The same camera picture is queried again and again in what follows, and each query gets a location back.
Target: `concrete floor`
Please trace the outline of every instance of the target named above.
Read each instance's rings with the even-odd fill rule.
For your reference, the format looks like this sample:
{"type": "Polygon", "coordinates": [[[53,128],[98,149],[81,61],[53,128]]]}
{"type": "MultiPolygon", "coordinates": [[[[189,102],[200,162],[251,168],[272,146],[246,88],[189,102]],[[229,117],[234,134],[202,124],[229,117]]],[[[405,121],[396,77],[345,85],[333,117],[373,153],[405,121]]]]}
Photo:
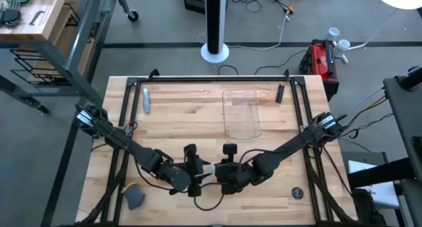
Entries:
{"type": "MultiPolygon", "coordinates": [[[[116,6],[107,42],[195,42],[204,32],[204,16],[186,11],[183,0],[127,1],[138,11],[140,22],[131,24],[116,6]]],[[[277,25],[282,19],[282,11],[276,5],[262,3],[264,8],[258,13],[246,11],[243,4],[229,3],[227,42],[278,40],[277,25]]],[[[379,0],[295,0],[295,10],[291,21],[286,23],[285,42],[323,38],[331,26],[340,29],[341,38],[363,41],[394,9],[379,0]]],[[[422,19],[416,11],[399,11],[375,41],[422,41],[421,28],[422,19]]],[[[242,75],[250,75],[259,66],[281,64],[302,49],[276,48],[266,52],[233,49],[225,64],[236,66],[242,75]]],[[[347,53],[349,64],[337,63],[340,89],[330,102],[331,111],[336,115],[348,113],[378,90],[383,78],[404,74],[411,66],[420,65],[421,54],[422,48],[367,48],[347,53]]],[[[300,55],[294,57],[285,68],[296,73],[300,59],[300,55]]],[[[0,50],[0,61],[2,75],[22,83],[8,72],[17,67],[10,52],[0,50]]],[[[197,48],[105,49],[92,84],[104,94],[108,76],[147,75],[155,68],[162,75],[217,73],[214,66],[202,60],[197,48]]],[[[283,72],[283,69],[269,69],[262,74],[283,72]]],[[[222,74],[233,74],[233,71],[222,71],[222,74]]],[[[40,98],[51,110],[51,115],[43,116],[3,93],[0,93],[0,100],[0,226],[38,226],[77,98],[40,98]]],[[[368,123],[390,112],[390,106],[385,103],[356,122],[368,123]]],[[[370,150],[385,151],[389,160],[407,155],[393,118],[361,132],[356,141],[370,150]]],[[[362,151],[347,142],[340,141],[340,144],[343,151],[362,151]]],[[[75,219],[91,146],[90,137],[78,135],[53,221],[56,225],[70,224],[75,219]]]]}

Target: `black metal frame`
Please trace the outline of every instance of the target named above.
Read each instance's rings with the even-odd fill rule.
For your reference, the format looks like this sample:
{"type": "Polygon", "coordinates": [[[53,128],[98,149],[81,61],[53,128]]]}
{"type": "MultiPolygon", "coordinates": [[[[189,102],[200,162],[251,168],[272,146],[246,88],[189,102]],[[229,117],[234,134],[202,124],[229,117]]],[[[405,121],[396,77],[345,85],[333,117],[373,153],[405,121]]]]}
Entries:
{"type": "MultiPolygon", "coordinates": [[[[259,77],[242,77],[242,76],[236,76],[236,77],[225,77],[225,76],[219,76],[219,77],[133,77],[127,79],[125,94],[123,97],[123,103],[122,103],[122,109],[121,114],[119,118],[119,126],[124,126],[125,124],[125,117],[127,113],[127,105],[129,101],[129,94],[132,87],[135,87],[135,96],[133,99],[133,106],[131,109],[131,117],[130,121],[135,120],[136,115],[136,108],[138,107],[138,99],[140,94],[140,86],[143,83],[146,82],[247,82],[247,81],[278,81],[278,82],[289,82],[291,85],[292,95],[293,95],[293,103],[295,106],[296,111],[296,118],[297,118],[297,124],[299,127],[299,130],[301,132],[302,128],[304,128],[302,113],[301,113],[301,107],[299,103],[299,97],[297,92],[297,87],[299,86],[303,95],[303,103],[305,105],[305,111],[308,122],[313,118],[312,112],[311,112],[311,106],[309,103],[309,97],[307,94],[306,89],[306,82],[304,77],[302,76],[259,76],[259,77]]],[[[75,141],[75,137],[69,136],[65,153],[63,154],[60,167],[62,166],[62,162],[69,163],[71,151],[69,152],[69,149],[72,149],[73,143],[75,141]]],[[[316,148],[313,148],[313,151],[315,154],[318,154],[318,150],[316,148]]],[[[309,177],[309,170],[313,168],[311,159],[309,156],[309,150],[303,149],[303,157],[305,159],[305,167],[307,171],[308,176],[308,182],[309,182],[309,191],[310,191],[310,197],[311,202],[313,206],[313,214],[315,218],[315,225],[308,225],[308,226],[370,226],[370,227],[376,227],[375,225],[369,225],[369,224],[359,224],[357,222],[354,223],[347,223],[347,222],[335,222],[334,216],[331,211],[330,204],[327,202],[326,199],[324,199],[324,208],[326,209],[326,219],[322,220],[320,215],[320,209],[318,206],[318,197],[315,189],[315,184],[312,181],[312,179],[309,177]]],[[[119,158],[119,151],[114,150],[113,156],[111,157],[111,164],[110,164],[110,170],[109,170],[109,176],[107,180],[107,187],[110,187],[113,183],[113,181],[116,180],[116,170],[117,170],[117,161],[119,158]]],[[[324,175],[324,168],[322,165],[322,160],[320,159],[319,155],[315,155],[315,162],[316,162],[316,168],[318,172],[318,176],[321,179],[321,182],[326,186],[326,180],[324,175]]],[[[121,165],[121,169],[124,172],[124,177],[121,179],[121,182],[119,184],[119,194],[117,196],[116,204],[115,204],[115,212],[113,213],[113,220],[108,221],[108,214],[109,214],[109,197],[108,200],[106,200],[105,205],[102,208],[101,211],[101,217],[100,217],[100,223],[75,223],[73,226],[119,226],[119,219],[120,219],[120,212],[121,212],[121,205],[123,201],[123,194],[121,194],[121,189],[123,188],[125,184],[125,176],[127,171],[129,161],[129,153],[125,152],[123,155],[123,162],[121,165]]],[[[53,189],[50,194],[49,202],[47,204],[47,207],[44,212],[43,222],[41,227],[50,227],[51,226],[51,220],[53,218],[53,213],[55,210],[56,202],[59,198],[61,185],[64,180],[64,176],[66,173],[66,168],[59,168],[57,171],[56,177],[59,177],[59,179],[55,180],[55,185],[53,186],[53,189]]]]}

